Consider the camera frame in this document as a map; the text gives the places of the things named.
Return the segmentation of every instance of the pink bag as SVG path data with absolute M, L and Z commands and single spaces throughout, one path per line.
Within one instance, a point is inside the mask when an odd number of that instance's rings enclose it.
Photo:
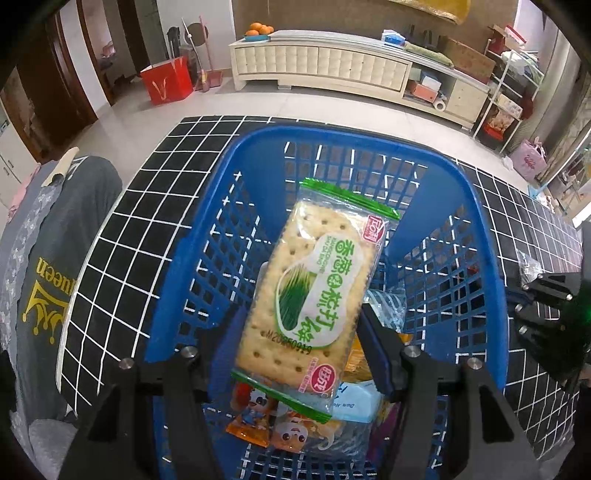
M 534 143 L 523 140 L 510 155 L 513 168 L 526 180 L 531 181 L 546 168 L 546 152 L 542 147 L 540 138 L 536 137 Z

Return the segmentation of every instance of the white tape roll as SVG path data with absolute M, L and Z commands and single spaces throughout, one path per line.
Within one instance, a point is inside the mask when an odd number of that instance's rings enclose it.
M 435 99 L 435 101 L 433 102 L 433 106 L 435 107 L 435 110 L 437 110 L 438 112 L 444 112 L 446 108 L 446 104 L 441 97 L 437 97 Z

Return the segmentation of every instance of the blue plate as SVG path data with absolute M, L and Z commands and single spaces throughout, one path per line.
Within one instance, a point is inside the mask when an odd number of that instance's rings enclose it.
M 269 35 L 252 35 L 250 37 L 244 36 L 244 41 L 261 41 L 269 40 Z

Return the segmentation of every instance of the silver bolt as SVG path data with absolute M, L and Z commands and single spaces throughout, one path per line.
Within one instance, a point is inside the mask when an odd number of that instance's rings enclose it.
M 181 350 L 181 355 L 185 358 L 195 358 L 197 356 L 197 347 L 196 346 L 186 346 Z
M 416 358 L 421 355 L 421 348 L 417 345 L 408 345 L 404 347 L 404 353 L 410 358 Z
M 475 356 L 468 359 L 468 366 L 473 370 L 480 370 L 482 368 L 482 361 Z
M 119 368 L 121 370 L 129 370 L 135 365 L 133 358 L 124 358 L 121 362 L 119 362 Z

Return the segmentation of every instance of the cracker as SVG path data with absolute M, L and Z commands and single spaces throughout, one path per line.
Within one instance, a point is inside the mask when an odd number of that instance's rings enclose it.
M 379 244 L 361 237 L 367 215 L 354 210 L 339 210 L 300 201 L 288 218 L 281 238 L 269 260 L 268 269 L 258 287 L 254 305 L 249 313 L 236 366 L 269 380 L 299 388 L 313 358 L 315 364 L 330 364 L 340 378 L 347 362 L 355 335 L 356 319 L 373 271 Z M 306 348 L 297 342 L 285 343 L 275 317 L 275 293 L 281 276 L 288 267 L 309 256 L 317 240 L 335 233 L 355 242 L 362 250 L 361 267 L 346 298 L 346 318 L 339 337 L 322 348 Z

